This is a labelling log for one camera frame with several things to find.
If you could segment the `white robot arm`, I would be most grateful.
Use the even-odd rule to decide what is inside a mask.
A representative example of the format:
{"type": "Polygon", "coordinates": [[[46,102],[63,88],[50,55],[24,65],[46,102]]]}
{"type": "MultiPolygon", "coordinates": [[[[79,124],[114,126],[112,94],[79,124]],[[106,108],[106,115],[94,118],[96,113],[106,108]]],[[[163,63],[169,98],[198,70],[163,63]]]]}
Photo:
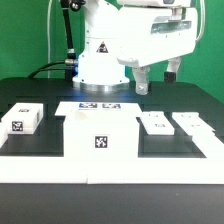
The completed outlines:
{"type": "Polygon", "coordinates": [[[85,4],[85,47],[78,58],[73,86],[109,92],[126,87],[132,69],[135,91],[149,91],[150,66],[166,61],[164,81],[173,83],[181,57],[194,51],[197,10],[191,0],[106,0],[85,4]]]}

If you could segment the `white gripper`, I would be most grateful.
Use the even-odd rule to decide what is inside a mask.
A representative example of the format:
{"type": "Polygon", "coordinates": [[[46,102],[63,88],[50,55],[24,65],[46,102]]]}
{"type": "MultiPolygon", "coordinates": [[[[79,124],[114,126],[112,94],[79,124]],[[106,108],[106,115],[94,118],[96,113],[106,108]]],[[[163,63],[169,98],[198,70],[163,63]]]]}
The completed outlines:
{"type": "Polygon", "coordinates": [[[169,8],[123,7],[118,14],[116,37],[118,61],[132,69],[135,91],[147,95],[151,65],[168,60],[166,83],[175,83],[181,58],[196,45],[197,11],[184,9],[179,20],[169,8]]]}

